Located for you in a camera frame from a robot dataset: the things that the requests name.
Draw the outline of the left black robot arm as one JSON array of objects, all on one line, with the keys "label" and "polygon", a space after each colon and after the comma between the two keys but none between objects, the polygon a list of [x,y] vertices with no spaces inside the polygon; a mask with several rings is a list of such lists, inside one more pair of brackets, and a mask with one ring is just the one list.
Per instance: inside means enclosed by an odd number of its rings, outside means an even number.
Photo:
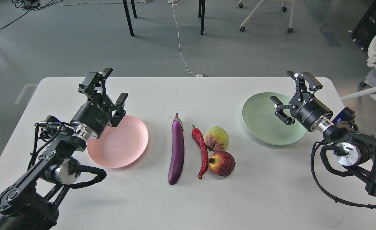
[{"label": "left black robot arm", "polygon": [[105,82],[107,67],[90,72],[78,91],[87,96],[69,123],[54,116],[35,124],[34,151],[25,174],[0,194],[0,230],[49,230],[57,224],[58,207],[70,189],[103,181],[103,169],[82,165],[73,158],[89,139],[99,139],[106,127],[116,127],[125,117],[127,93],[112,102]]}]

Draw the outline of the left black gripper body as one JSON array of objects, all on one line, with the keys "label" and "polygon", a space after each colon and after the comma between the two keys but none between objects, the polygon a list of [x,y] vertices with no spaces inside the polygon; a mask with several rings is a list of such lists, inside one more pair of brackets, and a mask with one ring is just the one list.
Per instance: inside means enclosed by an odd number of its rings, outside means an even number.
[{"label": "left black gripper body", "polygon": [[126,111],[116,111],[108,95],[91,96],[71,120],[77,134],[88,133],[87,139],[99,139],[105,128],[117,127]]}]

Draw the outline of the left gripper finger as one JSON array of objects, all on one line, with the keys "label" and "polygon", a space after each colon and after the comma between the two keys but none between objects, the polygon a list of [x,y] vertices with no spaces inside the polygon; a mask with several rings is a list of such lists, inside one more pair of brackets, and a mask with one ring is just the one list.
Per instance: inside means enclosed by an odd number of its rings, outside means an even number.
[{"label": "left gripper finger", "polygon": [[105,80],[110,76],[113,69],[105,68],[102,72],[90,72],[79,84],[78,92],[85,96],[106,95]]},{"label": "left gripper finger", "polygon": [[124,110],[125,101],[128,97],[128,93],[121,93],[116,100],[116,103],[113,104],[113,109],[116,111]]}]

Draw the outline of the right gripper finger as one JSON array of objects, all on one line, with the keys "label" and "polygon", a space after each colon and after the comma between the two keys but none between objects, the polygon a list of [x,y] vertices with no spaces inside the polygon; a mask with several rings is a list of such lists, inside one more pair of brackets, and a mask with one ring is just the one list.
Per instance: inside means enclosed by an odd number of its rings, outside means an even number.
[{"label": "right gripper finger", "polygon": [[284,109],[289,109],[289,110],[294,110],[296,109],[295,105],[283,105],[282,101],[277,98],[276,96],[270,96],[270,99],[274,102],[275,104],[275,116],[278,117],[284,124],[286,125],[291,125],[295,123],[295,118],[294,117],[289,117],[284,113]]},{"label": "right gripper finger", "polygon": [[301,74],[293,71],[286,71],[286,74],[291,77],[295,83],[294,96],[312,96],[318,90],[321,90],[323,85],[310,73],[302,72]]}]

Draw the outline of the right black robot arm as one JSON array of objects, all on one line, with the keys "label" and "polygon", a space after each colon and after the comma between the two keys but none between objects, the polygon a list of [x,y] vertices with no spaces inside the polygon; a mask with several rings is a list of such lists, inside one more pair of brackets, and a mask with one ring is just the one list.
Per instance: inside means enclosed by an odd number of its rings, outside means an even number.
[{"label": "right black robot arm", "polygon": [[376,138],[358,130],[355,113],[349,107],[332,119],[333,112],[315,97],[315,92],[323,86],[311,73],[287,71],[286,74],[295,81],[295,93],[287,105],[271,96],[276,107],[274,114],[286,125],[298,121],[308,132],[321,132],[323,140],[313,144],[310,160],[315,183],[335,202],[376,209],[376,205],[354,203],[332,195],[320,185],[314,170],[314,157],[320,150],[322,163],[330,173],[356,176],[365,183],[368,195],[376,197]]}]

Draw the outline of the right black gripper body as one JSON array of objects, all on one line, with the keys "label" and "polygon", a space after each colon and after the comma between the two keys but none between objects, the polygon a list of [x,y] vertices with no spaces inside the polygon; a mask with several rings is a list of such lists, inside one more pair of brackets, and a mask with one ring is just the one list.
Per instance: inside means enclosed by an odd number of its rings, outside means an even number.
[{"label": "right black gripper body", "polygon": [[309,132],[314,132],[315,122],[322,116],[327,119],[332,118],[333,111],[318,100],[312,93],[301,93],[299,99],[294,95],[289,101],[289,105],[295,106],[290,109],[290,113]]}]

